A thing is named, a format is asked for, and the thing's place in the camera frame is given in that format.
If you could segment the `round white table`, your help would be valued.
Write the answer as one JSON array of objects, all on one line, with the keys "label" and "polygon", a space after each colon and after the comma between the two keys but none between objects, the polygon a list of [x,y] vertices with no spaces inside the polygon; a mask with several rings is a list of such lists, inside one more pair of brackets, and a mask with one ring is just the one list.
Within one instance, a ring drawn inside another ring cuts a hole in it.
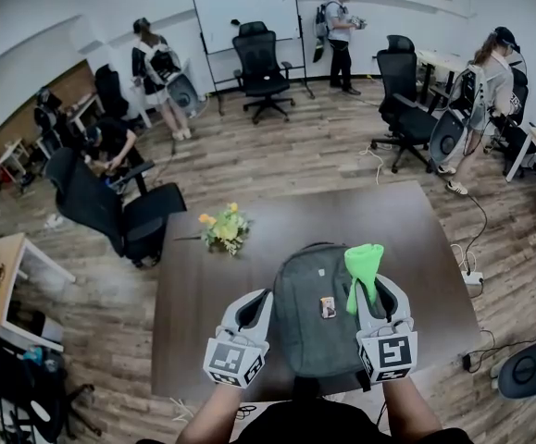
[{"label": "round white table", "polygon": [[[425,68],[419,102],[422,105],[426,104],[428,94],[434,93],[432,103],[429,106],[429,110],[433,111],[442,99],[448,101],[448,95],[454,87],[455,78],[467,68],[467,61],[458,55],[444,54],[438,51],[416,49],[415,53],[419,63]],[[431,85],[432,72],[435,69],[447,73],[443,89]]]}]

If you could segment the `person's right forearm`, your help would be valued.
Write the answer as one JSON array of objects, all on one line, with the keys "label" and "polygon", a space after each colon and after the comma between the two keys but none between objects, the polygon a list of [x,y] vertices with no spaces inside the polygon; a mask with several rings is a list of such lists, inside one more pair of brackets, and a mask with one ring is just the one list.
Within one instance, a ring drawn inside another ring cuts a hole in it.
[{"label": "person's right forearm", "polygon": [[443,429],[440,420],[409,376],[385,381],[382,389],[393,438],[403,444],[417,444]]}]

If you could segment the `grey backpack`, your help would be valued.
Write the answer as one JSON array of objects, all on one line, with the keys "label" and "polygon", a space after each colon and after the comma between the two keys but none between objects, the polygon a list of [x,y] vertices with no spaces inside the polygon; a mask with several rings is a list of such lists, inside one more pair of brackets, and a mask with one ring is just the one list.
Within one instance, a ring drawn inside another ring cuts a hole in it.
[{"label": "grey backpack", "polygon": [[[285,260],[273,284],[274,318],[281,347],[294,375],[321,382],[353,376],[371,387],[358,354],[358,316],[346,312],[351,277],[345,268],[343,244],[319,242]],[[332,296],[337,315],[321,317],[320,299]]]}]

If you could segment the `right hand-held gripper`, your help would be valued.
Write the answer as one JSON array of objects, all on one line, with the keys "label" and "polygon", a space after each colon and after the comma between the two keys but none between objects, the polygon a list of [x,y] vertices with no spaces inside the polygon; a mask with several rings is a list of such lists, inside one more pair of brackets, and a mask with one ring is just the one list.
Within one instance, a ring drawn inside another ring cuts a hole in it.
[{"label": "right hand-held gripper", "polygon": [[391,279],[378,274],[377,296],[372,302],[367,288],[356,284],[360,329],[356,335],[359,358],[371,384],[407,377],[418,363],[418,333],[413,329],[405,292]]}]

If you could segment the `white wearable recording rig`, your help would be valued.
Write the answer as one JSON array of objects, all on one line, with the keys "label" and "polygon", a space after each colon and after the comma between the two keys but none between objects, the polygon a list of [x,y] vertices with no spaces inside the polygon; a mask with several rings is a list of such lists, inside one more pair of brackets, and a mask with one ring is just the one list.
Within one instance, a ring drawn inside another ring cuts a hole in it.
[{"label": "white wearable recording rig", "polygon": [[536,396],[536,342],[503,363],[497,389],[504,398],[511,400]]},{"label": "white wearable recording rig", "polygon": [[177,53],[166,45],[150,49],[144,59],[151,90],[145,95],[149,105],[160,105],[170,98],[188,117],[194,116],[200,97],[193,85],[190,60],[181,62]]},{"label": "white wearable recording rig", "polygon": [[487,80],[481,67],[469,65],[458,75],[430,136],[429,153],[434,168],[446,164],[472,130],[484,128],[487,95]]},{"label": "white wearable recording rig", "polygon": [[326,21],[326,5],[322,4],[317,7],[314,19],[314,35],[316,37],[315,51],[313,54],[313,62],[317,63],[324,53],[324,46],[329,34],[329,28]]}]

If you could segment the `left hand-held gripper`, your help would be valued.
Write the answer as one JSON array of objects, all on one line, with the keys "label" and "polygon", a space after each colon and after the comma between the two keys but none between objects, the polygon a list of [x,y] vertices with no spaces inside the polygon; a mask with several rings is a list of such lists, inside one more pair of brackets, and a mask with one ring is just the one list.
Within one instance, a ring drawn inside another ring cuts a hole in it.
[{"label": "left hand-held gripper", "polygon": [[273,293],[249,292],[231,303],[208,340],[203,370],[217,384],[247,389],[266,363]]}]

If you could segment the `person's black shirt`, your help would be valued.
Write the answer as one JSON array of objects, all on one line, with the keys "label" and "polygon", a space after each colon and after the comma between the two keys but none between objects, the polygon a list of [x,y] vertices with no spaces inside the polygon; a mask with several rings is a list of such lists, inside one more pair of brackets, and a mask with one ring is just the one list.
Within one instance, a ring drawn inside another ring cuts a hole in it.
[{"label": "person's black shirt", "polygon": [[455,427],[408,441],[380,431],[359,408],[322,399],[270,405],[228,444],[473,444]]}]

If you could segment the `person's left forearm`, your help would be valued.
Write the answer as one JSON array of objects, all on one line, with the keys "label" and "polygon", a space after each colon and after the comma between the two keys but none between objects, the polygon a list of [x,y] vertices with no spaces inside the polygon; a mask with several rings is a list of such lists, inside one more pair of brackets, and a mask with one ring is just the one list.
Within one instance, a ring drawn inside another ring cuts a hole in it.
[{"label": "person's left forearm", "polygon": [[243,391],[217,385],[210,398],[183,428],[176,444],[229,444]]}]

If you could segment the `green cloth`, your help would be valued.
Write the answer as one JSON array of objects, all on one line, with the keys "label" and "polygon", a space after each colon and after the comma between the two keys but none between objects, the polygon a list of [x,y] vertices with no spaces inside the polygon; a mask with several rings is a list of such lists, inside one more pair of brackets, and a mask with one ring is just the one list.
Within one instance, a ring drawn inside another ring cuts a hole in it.
[{"label": "green cloth", "polygon": [[380,244],[363,244],[345,251],[345,268],[351,277],[350,292],[346,302],[346,312],[350,315],[356,315],[358,312],[358,290],[365,290],[371,303],[377,300],[375,280],[383,254],[384,247]]}]

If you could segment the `yellow flower bouquet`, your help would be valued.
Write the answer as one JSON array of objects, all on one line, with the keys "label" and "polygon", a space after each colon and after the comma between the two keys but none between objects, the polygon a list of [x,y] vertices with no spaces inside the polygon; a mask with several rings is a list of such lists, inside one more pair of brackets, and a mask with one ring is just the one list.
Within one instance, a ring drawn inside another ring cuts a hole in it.
[{"label": "yellow flower bouquet", "polygon": [[224,252],[230,256],[241,250],[252,224],[237,203],[228,203],[215,215],[203,213],[198,222],[202,226],[198,233],[178,237],[176,241],[200,240],[209,252]]}]

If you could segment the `whiteboard on wheeled stand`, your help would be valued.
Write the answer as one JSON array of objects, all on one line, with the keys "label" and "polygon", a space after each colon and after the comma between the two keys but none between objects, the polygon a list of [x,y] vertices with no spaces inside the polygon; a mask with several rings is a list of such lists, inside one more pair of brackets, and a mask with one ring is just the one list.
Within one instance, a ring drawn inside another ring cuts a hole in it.
[{"label": "whiteboard on wheeled stand", "polygon": [[234,48],[246,23],[261,21],[278,42],[305,43],[298,0],[193,0],[206,59]]}]

